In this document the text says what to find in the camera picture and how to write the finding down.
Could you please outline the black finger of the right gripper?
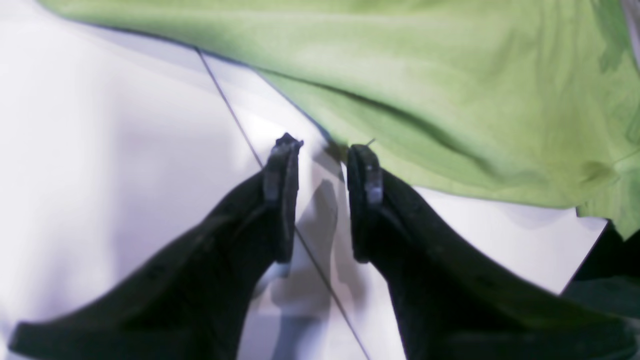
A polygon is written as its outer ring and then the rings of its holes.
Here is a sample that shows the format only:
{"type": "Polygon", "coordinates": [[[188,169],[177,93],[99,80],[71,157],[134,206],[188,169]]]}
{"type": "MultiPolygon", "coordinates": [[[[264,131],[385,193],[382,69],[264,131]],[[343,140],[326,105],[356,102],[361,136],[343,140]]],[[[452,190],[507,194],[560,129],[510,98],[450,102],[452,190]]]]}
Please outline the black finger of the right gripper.
{"type": "Polygon", "coordinates": [[[611,221],[606,223],[562,298],[600,312],[640,317],[640,240],[636,231],[624,240],[611,221]]]}

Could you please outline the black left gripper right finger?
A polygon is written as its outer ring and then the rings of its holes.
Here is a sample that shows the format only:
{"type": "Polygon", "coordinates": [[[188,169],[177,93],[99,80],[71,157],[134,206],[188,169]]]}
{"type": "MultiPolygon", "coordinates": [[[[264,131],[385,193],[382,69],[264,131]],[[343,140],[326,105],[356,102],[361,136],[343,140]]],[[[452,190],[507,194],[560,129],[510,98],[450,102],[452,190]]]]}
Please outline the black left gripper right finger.
{"type": "Polygon", "coordinates": [[[354,259],[386,281],[408,360],[630,360],[631,322],[515,275],[453,230],[366,145],[347,153],[354,259]]]}

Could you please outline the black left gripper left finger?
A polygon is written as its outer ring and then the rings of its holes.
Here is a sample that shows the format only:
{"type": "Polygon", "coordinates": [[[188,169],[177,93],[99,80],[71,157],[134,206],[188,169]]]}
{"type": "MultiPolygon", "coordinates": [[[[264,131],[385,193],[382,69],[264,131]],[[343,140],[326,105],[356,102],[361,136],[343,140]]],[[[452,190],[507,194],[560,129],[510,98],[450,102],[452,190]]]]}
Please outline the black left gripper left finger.
{"type": "Polygon", "coordinates": [[[201,223],[92,303],[19,323],[9,350],[36,360],[234,360],[256,285],[293,254],[303,144],[285,133],[201,223]]]}

